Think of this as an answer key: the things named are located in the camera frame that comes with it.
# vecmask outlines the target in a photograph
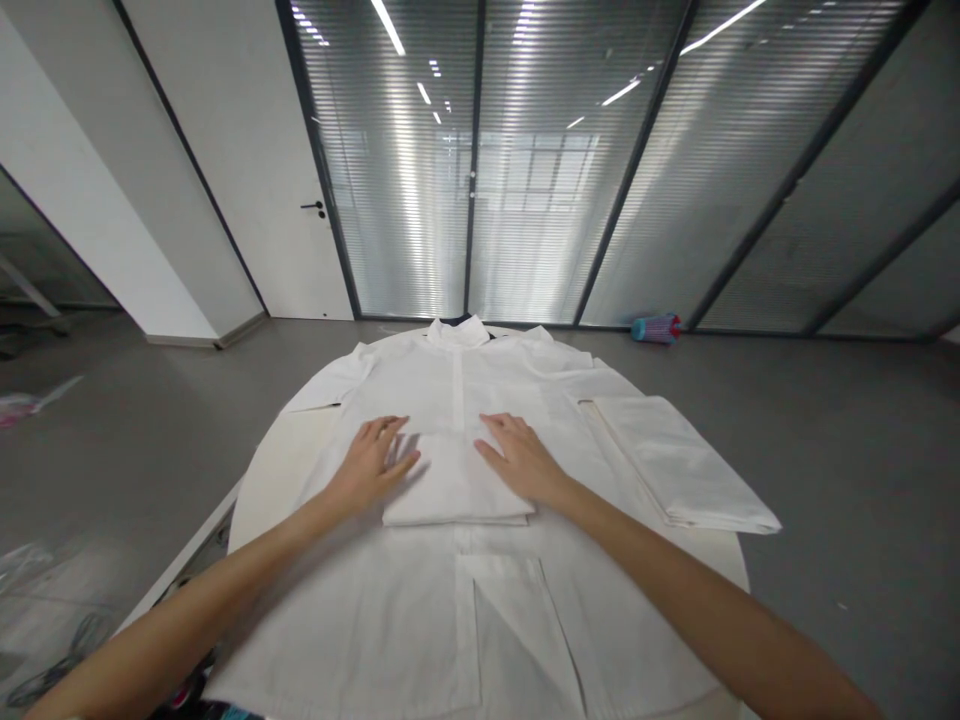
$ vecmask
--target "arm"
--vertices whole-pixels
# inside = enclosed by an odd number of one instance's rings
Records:
[[[321,493],[84,660],[34,705],[26,720],[149,715],[300,553],[400,482],[419,453],[391,468],[384,462],[405,422],[386,417],[364,424]]]
[[[764,718],[867,720],[876,706],[811,640],[561,470],[522,418],[481,416],[477,450],[518,495],[566,516],[633,579],[697,657]]]

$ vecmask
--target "person's right hand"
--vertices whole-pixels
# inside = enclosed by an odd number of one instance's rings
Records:
[[[502,413],[481,414],[480,419],[500,443],[503,455],[483,440],[475,440],[473,444],[487,464],[517,495],[525,500],[550,505],[556,501],[558,493],[575,484],[576,481],[557,465],[537,433],[523,418]]]

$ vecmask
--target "white shirt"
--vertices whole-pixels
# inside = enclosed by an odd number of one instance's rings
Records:
[[[659,523],[600,422],[577,405],[624,394],[641,396],[542,329],[489,340],[474,319],[358,346],[287,411],[344,403],[304,499],[371,417],[410,415],[409,433],[472,441],[485,434],[479,412],[521,415],[573,477],[743,583]],[[518,527],[397,528],[373,516],[341,528],[260,602],[207,695],[283,720],[613,719],[674,710],[717,686],[620,568],[541,509]]]

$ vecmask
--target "door handle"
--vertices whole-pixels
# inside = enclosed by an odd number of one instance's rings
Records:
[[[300,209],[301,209],[301,210],[310,210],[310,209],[313,209],[313,208],[316,208],[317,210],[320,211],[320,212],[317,213],[317,215],[319,215],[321,219],[323,219],[323,218],[325,218],[325,217],[327,216],[327,214],[323,211],[323,203],[320,202],[319,200],[317,200],[317,201],[316,201],[315,203],[313,203],[312,205],[301,205],[301,206],[300,206]]]

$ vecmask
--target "shirt collar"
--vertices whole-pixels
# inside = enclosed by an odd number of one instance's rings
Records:
[[[427,342],[448,350],[469,350],[490,340],[490,333],[476,315],[456,327],[444,325],[439,318],[427,331]]]

